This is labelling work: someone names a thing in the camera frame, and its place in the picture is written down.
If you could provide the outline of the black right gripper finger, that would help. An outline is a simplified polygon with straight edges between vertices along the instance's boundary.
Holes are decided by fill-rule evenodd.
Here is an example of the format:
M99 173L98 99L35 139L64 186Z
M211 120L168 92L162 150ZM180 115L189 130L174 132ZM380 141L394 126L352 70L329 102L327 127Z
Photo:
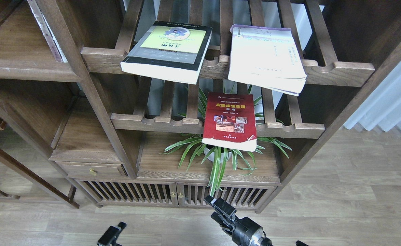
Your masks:
M231 206L224 199L222 198L216 199L208 195L205 197L205 202L210 206L212 206L218 214L225 217L235 217L235 212L236 212L235 207Z
M224 217L222 214L218 214L217 212L213 212L210 217L219 224L222 231L227 235L232 236L234 232L234 221L232 219Z

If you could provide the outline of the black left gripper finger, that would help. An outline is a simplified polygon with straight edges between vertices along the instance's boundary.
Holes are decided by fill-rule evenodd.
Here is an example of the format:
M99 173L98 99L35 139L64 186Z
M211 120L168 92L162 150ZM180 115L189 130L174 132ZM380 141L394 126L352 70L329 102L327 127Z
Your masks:
M121 246L116 240L126 227L127 224L125 222L120 222L116 227L110 226L96 244L98 246Z

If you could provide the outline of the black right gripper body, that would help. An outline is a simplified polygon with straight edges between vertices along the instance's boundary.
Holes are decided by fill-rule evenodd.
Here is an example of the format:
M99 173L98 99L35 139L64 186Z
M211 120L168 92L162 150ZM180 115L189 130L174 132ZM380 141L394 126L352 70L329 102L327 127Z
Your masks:
M238 246L272 246L263 227L248 217L235 219L235 229L231 237Z

